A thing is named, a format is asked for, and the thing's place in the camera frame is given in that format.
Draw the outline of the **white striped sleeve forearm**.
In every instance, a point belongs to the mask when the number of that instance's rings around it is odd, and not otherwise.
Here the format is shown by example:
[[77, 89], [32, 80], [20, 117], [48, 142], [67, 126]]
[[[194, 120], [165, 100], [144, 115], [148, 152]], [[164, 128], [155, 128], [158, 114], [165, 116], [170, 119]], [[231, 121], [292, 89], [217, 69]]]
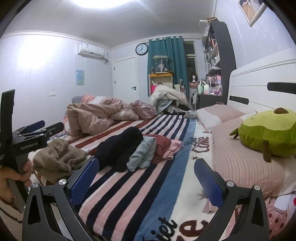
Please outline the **white striped sleeve forearm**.
[[16, 240], [22, 240], [23, 213], [14, 206], [14, 202], [1, 198], [1, 218]]

